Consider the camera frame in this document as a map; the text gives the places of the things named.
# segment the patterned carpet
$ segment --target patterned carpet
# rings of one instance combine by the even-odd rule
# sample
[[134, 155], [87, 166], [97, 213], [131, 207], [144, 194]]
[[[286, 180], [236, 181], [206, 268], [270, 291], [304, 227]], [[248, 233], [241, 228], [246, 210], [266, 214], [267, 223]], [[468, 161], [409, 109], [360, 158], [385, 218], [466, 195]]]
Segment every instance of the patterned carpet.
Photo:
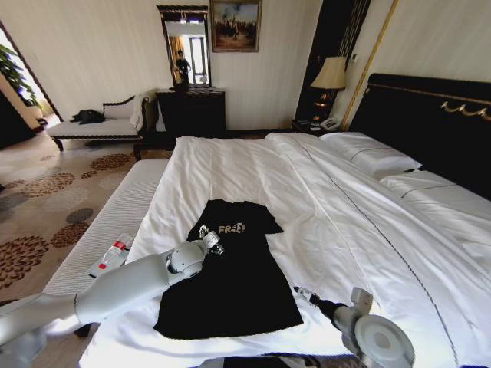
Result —
[[[0, 150], [0, 302], [42, 291], [135, 163], [131, 143], [65, 140], [64, 147], [39, 133]], [[75, 366], [88, 341], [53, 340], [35, 366]]]

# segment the printed text on t-shirt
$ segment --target printed text on t-shirt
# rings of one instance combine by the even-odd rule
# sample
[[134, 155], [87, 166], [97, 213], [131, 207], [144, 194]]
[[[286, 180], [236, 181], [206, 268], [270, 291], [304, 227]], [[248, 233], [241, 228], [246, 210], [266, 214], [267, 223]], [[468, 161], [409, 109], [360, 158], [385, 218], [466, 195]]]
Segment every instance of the printed text on t-shirt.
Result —
[[219, 226], [218, 227], [218, 233], [229, 233], [229, 232], [236, 232], [237, 234], [242, 234], [246, 230], [246, 226], [242, 224], [241, 222], [237, 222], [234, 226]]

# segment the telephone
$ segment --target telephone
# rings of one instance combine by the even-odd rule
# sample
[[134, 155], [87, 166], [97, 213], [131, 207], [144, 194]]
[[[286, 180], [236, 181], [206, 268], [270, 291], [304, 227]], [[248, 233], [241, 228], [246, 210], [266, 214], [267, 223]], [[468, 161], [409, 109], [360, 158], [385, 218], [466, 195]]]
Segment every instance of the telephone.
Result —
[[338, 130], [340, 122], [337, 121], [335, 117], [330, 117], [319, 124], [321, 128], [327, 130], [328, 132], [334, 132]]

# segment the bed frame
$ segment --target bed frame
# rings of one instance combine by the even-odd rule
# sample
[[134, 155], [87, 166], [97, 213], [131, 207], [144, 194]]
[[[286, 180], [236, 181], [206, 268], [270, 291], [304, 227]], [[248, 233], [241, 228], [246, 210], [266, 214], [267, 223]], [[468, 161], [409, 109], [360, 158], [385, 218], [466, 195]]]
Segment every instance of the bed frame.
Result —
[[491, 199], [491, 83], [372, 74], [349, 130]]

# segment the chaise lounge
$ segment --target chaise lounge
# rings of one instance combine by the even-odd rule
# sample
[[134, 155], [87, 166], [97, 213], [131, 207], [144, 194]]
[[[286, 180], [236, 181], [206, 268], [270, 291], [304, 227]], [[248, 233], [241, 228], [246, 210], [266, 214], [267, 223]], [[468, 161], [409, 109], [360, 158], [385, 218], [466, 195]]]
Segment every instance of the chaise lounge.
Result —
[[46, 130], [60, 151], [61, 140], [141, 140], [155, 129], [157, 99], [153, 92], [137, 94], [122, 102], [103, 103], [103, 123], [62, 122]]

